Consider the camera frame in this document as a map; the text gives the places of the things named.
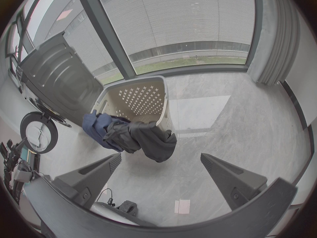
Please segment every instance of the gray curtain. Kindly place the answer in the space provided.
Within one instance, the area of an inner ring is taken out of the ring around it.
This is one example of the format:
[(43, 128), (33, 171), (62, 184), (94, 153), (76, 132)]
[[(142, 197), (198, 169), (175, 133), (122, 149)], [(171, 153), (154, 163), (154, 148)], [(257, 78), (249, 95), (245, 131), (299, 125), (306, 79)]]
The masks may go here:
[(259, 44), (248, 74), (267, 85), (284, 81), (297, 54), (299, 19), (292, 0), (263, 0)]

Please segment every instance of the laundry basket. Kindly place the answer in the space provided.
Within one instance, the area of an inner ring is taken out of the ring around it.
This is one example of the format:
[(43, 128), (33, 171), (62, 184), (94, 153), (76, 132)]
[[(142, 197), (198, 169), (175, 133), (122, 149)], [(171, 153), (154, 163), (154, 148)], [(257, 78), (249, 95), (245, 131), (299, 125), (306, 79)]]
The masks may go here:
[(103, 90), (92, 110), (129, 121), (156, 121), (162, 131), (173, 130), (164, 77), (126, 80)]

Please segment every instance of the grass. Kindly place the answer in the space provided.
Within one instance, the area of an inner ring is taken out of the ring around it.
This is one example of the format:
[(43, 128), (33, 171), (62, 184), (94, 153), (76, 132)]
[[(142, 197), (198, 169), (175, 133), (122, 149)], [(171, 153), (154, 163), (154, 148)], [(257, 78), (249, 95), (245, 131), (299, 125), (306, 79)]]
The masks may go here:
[(115, 81), (118, 81), (120, 79), (123, 79), (123, 76), (121, 75), (121, 73), (117, 73), (117, 74), (114, 74), (113, 76), (111, 77), (107, 77), (107, 78), (104, 78), (104, 79), (101, 79), (100, 82), (103, 84), (103, 85), (106, 85), (106, 84), (109, 84), (109, 83), (112, 83), (112, 82), (115, 82)]
[[(221, 63), (234, 63), (245, 64), (246, 58), (231, 58), (231, 57), (197, 57), (196, 58), (180, 58), (170, 61), (161, 61), (148, 65), (136, 67), (137, 74), (144, 74), (151, 71), (157, 71), (162, 69), (169, 69), (181, 66), (198, 65), (198, 64), (221, 64)], [(111, 77), (101, 80), (104, 85), (123, 79), (121, 73), (117, 73)]]

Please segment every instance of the tile floor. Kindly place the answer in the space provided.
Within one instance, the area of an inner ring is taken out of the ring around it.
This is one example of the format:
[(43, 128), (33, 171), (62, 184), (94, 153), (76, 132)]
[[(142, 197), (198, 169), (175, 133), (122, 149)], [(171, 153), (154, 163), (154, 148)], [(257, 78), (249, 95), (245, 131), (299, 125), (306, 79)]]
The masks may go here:
[[(200, 162), (212, 154), (267, 177), (293, 181), (310, 155), (307, 129), (280, 84), (255, 84), (246, 73), (206, 73), (166, 78), (178, 142), (172, 157), (156, 163), (142, 150), (122, 153), (107, 182), (114, 203), (130, 200), (138, 217), (158, 226), (198, 223), (230, 212)], [(57, 124), (56, 147), (41, 156), (52, 178), (115, 153), (78, 126)], [(104, 192), (100, 201), (107, 202)]]

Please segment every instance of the wall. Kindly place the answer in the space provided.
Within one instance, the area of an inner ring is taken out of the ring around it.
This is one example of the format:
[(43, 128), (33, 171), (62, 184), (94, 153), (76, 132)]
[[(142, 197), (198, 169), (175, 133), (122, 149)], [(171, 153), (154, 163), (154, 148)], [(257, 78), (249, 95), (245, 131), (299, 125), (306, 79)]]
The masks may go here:
[(24, 99), (10, 78), (7, 78), (0, 89), (0, 117), (17, 133), (23, 117), (38, 111)]
[(300, 12), (298, 14), (299, 47), (286, 82), (303, 110), (307, 125), (310, 125), (317, 117), (317, 44), (304, 18)]

